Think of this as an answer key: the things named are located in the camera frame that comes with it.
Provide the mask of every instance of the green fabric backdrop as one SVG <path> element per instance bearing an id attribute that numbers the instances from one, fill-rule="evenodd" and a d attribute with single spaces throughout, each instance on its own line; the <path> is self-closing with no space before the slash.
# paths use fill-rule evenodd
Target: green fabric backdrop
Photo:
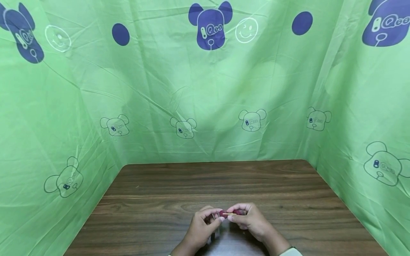
<path id="1" fill-rule="evenodd" d="M 410 254 L 409 1 L 0 3 L 0 255 L 62 255 L 126 164 L 274 159 Z"/>

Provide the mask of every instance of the wooden table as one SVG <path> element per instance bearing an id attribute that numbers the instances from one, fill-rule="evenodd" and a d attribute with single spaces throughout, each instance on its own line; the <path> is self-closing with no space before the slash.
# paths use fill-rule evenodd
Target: wooden table
<path id="1" fill-rule="evenodd" d="M 303 256 L 385 256 L 335 193 L 302 160 L 125 166 L 65 256 L 168 256 L 194 212 L 254 202 Z M 267 255 L 225 221 L 197 255 Z"/>

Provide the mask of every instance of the bear outline print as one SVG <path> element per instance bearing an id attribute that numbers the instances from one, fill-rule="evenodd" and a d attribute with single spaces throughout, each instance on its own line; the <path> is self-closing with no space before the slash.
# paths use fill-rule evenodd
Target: bear outline print
<path id="1" fill-rule="evenodd" d="M 370 143 L 366 152 L 371 158 L 364 163 L 363 168 L 381 183 L 394 187 L 399 183 L 399 176 L 410 178 L 410 160 L 395 157 L 387 151 L 383 142 Z"/>
<path id="2" fill-rule="evenodd" d="M 221 3 L 218 9 L 204 10 L 195 3 L 188 11 L 188 20 L 196 26 L 196 42 L 204 50 L 212 51 L 225 44 L 224 27 L 232 20 L 233 10 L 228 1 Z"/>
<path id="3" fill-rule="evenodd" d="M 323 131 L 325 129 L 325 123 L 329 123 L 332 119 L 332 113 L 330 111 L 319 111 L 310 107 L 307 109 L 307 125 L 306 127 L 315 131 Z"/>
<path id="4" fill-rule="evenodd" d="M 27 8 L 19 3 L 18 11 L 6 9 L 0 3 L 0 12 L 3 14 L 0 27 L 11 32 L 20 55 L 30 63 L 40 63 L 44 59 L 44 51 L 34 37 L 36 25 Z"/>
<path id="5" fill-rule="evenodd" d="M 59 175 L 52 175 L 44 182 L 44 191 L 53 193 L 60 191 L 62 198 L 69 197 L 78 190 L 84 178 L 78 171 L 78 160 L 74 156 L 67 159 L 67 166 Z"/>
<path id="6" fill-rule="evenodd" d="M 108 132 L 111 136 L 125 136 L 130 133 L 127 124 L 130 120 L 126 115 L 119 115 L 117 118 L 101 118 L 100 126 L 101 128 L 108 128 Z"/>
<path id="7" fill-rule="evenodd" d="M 263 109 L 259 109 L 256 112 L 248 112 L 246 110 L 242 110 L 239 113 L 238 118 L 243 120 L 242 122 L 242 129 L 245 131 L 259 131 L 261 128 L 261 120 L 266 118 L 266 111 Z"/>
<path id="8" fill-rule="evenodd" d="M 172 117 L 169 121 L 172 127 L 175 127 L 175 133 L 178 137 L 183 139 L 192 139 L 194 137 L 194 129 L 196 128 L 196 121 L 188 118 L 186 121 L 179 121 Z"/>
<path id="9" fill-rule="evenodd" d="M 374 47 L 400 43 L 409 31 L 409 13 L 408 0 L 372 0 L 368 12 L 371 20 L 363 31 L 363 43 Z"/>

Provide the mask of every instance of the left hand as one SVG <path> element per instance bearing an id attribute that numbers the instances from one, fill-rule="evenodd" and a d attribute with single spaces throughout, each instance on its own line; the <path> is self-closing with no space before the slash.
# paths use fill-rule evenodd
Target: left hand
<path id="1" fill-rule="evenodd" d="M 172 251 L 172 256 L 194 255 L 204 247 L 209 237 L 225 220 L 224 217 L 214 219 L 222 209 L 205 206 L 192 217 L 191 224 L 182 242 Z"/>

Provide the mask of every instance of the red object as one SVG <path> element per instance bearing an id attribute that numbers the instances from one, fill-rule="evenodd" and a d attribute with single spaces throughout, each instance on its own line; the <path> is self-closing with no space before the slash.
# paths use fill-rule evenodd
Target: red object
<path id="1" fill-rule="evenodd" d="M 246 215 L 244 210 L 233 210 L 233 213 L 236 213 L 237 215 Z"/>
<path id="2" fill-rule="evenodd" d="M 224 214 L 224 213 L 226 213 L 226 211 L 220 211 L 219 212 L 219 216 L 220 217 L 225 217 L 226 219 L 228 218 L 228 215 L 227 214 Z"/>
<path id="3" fill-rule="evenodd" d="M 229 214 L 224 214 L 224 213 L 227 213 L 227 212 L 226 211 L 220 211 L 219 216 L 224 217 L 225 219 L 227 219 Z M 246 212 L 244 210 L 234 210 L 233 213 L 235 213 L 237 215 L 246 215 Z"/>

